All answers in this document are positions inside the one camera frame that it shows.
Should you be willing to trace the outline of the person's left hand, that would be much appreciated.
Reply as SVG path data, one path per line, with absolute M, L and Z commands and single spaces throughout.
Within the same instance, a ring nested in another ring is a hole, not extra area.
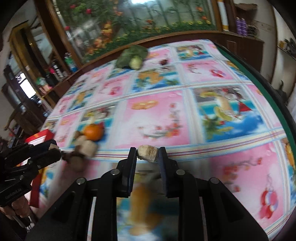
M 26 197 L 22 196 L 14 201 L 11 206 L 1 207 L 1 213 L 7 218 L 14 220 L 14 216 L 16 215 L 21 218 L 28 217 L 31 214 L 31 209 Z

